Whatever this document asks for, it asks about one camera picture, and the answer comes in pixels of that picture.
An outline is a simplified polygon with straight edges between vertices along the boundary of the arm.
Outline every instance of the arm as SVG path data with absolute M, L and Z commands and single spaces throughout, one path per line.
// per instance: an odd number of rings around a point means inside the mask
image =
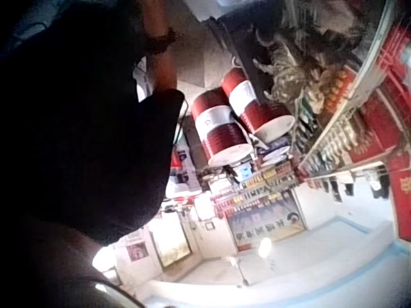
M 146 34 L 150 37 L 166 35 L 168 22 L 164 0 L 141 0 L 141 6 Z M 148 72 L 153 78 L 155 92 L 177 88 L 177 75 L 170 48 L 159 55 L 150 55 L 147 60 Z

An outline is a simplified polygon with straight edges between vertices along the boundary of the wall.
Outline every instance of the wall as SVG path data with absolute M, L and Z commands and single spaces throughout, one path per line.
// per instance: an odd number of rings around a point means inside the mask
M 343 184 L 338 183 L 342 203 L 334 201 L 331 191 L 310 189 L 307 183 L 294 189 L 308 229 L 315 228 L 334 216 L 341 216 L 366 228 L 373 229 L 382 221 L 394 221 L 390 199 L 374 199 L 364 177 L 356 178 L 354 196 L 347 196 Z
M 337 214 L 331 193 L 322 189 L 311 189 L 307 183 L 303 183 L 294 189 L 293 196 L 297 199 L 308 230 L 320 226 Z
M 116 243 L 114 253 L 117 259 L 117 271 L 126 291 L 134 293 L 134 289 L 142 283 L 161 274 L 160 262 L 155 253 L 152 238 L 148 227 L 143 229 L 148 257 L 132 262 L 127 252 L 126 243 Z
M 214 230 L 206 230 L 204 221 L 195 221 L 196 229 L 193 231 L 203 258 L 210 259 L 236 254 L 237 249 L 226 220 L 213 218 L 210 221 L 214 224 Z
M 333 203 L 337 215 L 371 229 L 375 228 L 381 221 L 394 220 L 391 200 L 374 199 L 371 188 L 364 177 L 355 180 L 354 196 L 347 196 L 344 189 L 344 185 L 338 183 L 343 203 Z
M 164 271 L 155 252 L 150 231 L 147 226 L 143 228 L 142 240 L 145 242 L 148 256 L 132 262 L 127 252 L 126 244 L 119 242 L 114 245 L 114 253 L 117 259 L 117 271 L 123 283 L 122 288 L 131 295 L 137 295 L 143 300 L 152 295 L 150 286 L 146 285 L 151 279 L 165 282 L 173 282 L 181 278 L 192 268 L 202 262 L 202 254 L 197 245 L 195 236 L 187 221 L 182 221 L 192 254 L 177 261 Z

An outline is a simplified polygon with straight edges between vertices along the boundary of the display rack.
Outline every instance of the display rack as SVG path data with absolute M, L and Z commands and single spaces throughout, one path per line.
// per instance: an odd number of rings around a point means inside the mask
M 318 180 L 321 178 L 331 178 L 332 176 L 338 176 L 346 173 L 347 171 L 350 171 L 352 173 L 357 172 L 357 171 L 364 171 L 367 169 L 373 169 L 378 166 L 383 166 L 384 165 L 384 160 L 387 158 L 391 153 L 392 150 L 388 150 L 382 154 L 379 154 L 375 157 L 371 157 L 370 159 L 363 160 L 362 162 L 356 163 L 356 164 L 349 164 L 346 165 L 340 169 L 337 169 L 334 172 L 327 173 L 324 175 L 318 175 L 318 176 L 312 176 L 307 178 L 307 180 Z
M 317 138 L 314 145 L 310 148 L 309 152 L 307 152 L 303 160 L 300 162 L 299 167 L 301 167 L 318 150 L 320 143 L 324 140 L 325 136 L 330 132 L 332 127 L 338 122 L 341 115 L 348 111 L 351 107 L 357 107 L 360 103 L 364 102 L 369 97 L 370 93 L 379 85 L 379 83 L 383 81 L 383 72 L 379 72 L 378 69 L 377 72 L 373 70 L 376 70 L 374 67 L 375 63 L 378 55 L 380 54 L 383 43 L 387 38 L 389 30 L 394 23 L 395 15 L 396 2 L 389 0 L 386 1 L 370 51 L 356 76 L 351 90 L 340 102 L 340 107 L 335 112 L 320 136 Z

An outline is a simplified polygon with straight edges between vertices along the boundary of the dark shirt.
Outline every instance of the dark shirt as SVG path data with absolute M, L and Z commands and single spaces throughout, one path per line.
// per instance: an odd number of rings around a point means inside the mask
M 157 213 L 184 100 L 168 90 L 137 103 L 136 15 L 72 5 L 1 63 L 13 204 L 101 244 Z

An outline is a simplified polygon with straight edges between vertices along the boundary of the hanging item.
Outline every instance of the hanging item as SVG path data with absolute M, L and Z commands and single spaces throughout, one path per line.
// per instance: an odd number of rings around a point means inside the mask
M 264 143 L 276 140 L 293 127 L 295 118 L 284 105 L 270 108 L 257 102 L 251 82 L 241 69 L 231 69 L 223 79 L 222 88 L 236 115 Z
M 334 180 L 330 180 L 329 183 L 331 184 L 331 189 L 332 189 L 332 192 L 333 192 L 334 201 L 342 202 L 340 191 L 338 190 L 337 181 L 334 179 Z
M 210 167 L 235 163 L 252 151 L 234 118 L 222 88 L 201 94 L 191 113 Z

